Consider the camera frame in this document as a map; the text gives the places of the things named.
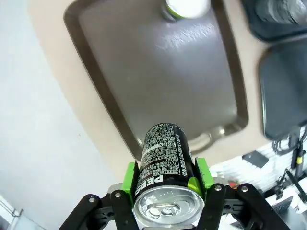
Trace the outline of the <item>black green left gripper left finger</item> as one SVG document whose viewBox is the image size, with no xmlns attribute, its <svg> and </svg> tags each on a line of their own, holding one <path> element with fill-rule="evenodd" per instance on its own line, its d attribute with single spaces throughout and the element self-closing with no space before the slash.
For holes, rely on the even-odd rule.
<svg viewBox="0 0 307 230">
<path fill-rule="evenodd" d="M 138 171 L 137 162 L 131 162 L 123 183 L 115 185 L 104 197 L 85 195 L 61 225 L 61 229 L 103 230 L 113 221 L 117 230 L 138 230 L 132 212 Z"/>
</svg>

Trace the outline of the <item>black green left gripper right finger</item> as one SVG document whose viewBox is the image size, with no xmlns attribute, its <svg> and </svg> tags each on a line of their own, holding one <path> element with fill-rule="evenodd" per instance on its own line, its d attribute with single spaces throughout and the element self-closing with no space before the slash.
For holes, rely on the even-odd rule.
<svg viewBox="0 0 307 230">
<path fill-rule="evenodd" d="M 222 215 L 230 214 L 245 230 L 283 230 L 284 221 L 251 184 L 215 183 L 204 158 L 196 158 L 195 168 L 204 194 L 205 205 L 197 230 L 219 229 Z"/>
</svg>

